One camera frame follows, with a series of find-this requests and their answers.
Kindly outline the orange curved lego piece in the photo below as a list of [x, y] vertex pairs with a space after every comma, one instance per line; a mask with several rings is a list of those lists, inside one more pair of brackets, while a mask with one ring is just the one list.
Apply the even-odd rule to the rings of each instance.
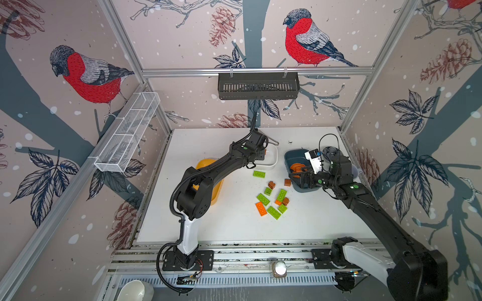
[[307, 170], [307, 166], [301, 163], [295, 163], [290, 167], [291, 174], [294, 178], [300, 178], [301, 173], [306, 172]]

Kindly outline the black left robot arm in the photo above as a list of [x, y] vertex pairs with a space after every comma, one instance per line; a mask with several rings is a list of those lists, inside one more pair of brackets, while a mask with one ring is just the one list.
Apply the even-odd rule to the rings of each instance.
[[264, 159], [268, 144], [269, 138], [265, 134], [251, 129], [245, 137], [233, 142], [228, 153], [213, 164], [185, 171], [169, 199], [171, 214], [179, 218], [179, 238], [166, 244], [185, 267], [190, 268], [196, 261], [199, 247], [197, 221], [210, 208], [214, 187], [238, 169], [255, 168], [255, 162]]

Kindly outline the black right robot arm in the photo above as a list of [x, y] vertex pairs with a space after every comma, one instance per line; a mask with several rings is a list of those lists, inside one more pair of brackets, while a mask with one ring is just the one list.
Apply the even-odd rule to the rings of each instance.
[[330, 189], [371, 229], [388, 251], [390, 258], [366, 249], [352, 237], [334, 240], [331, 261], [336, 267], [352, 264], [383, 283], [394, 300], [446, 300], [448, 298], [448, 262], [437, 250], [428, 250], [409, 235], [378, 204], [363, 184], [354, 180], [350, 159], [331, 156], [323, 168], [323, 159], [315, 150], [305, 153], [308, 166], [293, 164], [289, 177], [300, 188]]

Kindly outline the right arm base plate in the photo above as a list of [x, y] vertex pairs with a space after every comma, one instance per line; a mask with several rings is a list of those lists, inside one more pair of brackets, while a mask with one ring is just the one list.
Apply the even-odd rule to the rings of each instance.
[[327, 248], [316, 248], [311, 250], [312, 263], [315, 270], [331, 270], [331, 269], [355, 269], [356, 265], [351, 263], [336, 263], [331, 258], [331, 250]]

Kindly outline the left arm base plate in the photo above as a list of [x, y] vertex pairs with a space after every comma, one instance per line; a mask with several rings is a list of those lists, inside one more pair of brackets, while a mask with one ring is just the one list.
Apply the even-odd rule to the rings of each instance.
[[214, 252], [211, 250], [195, 250], [186, 255], [178, 250], [166, 252], [163, 260], [163, 272], [211, 271], [213, 269]]

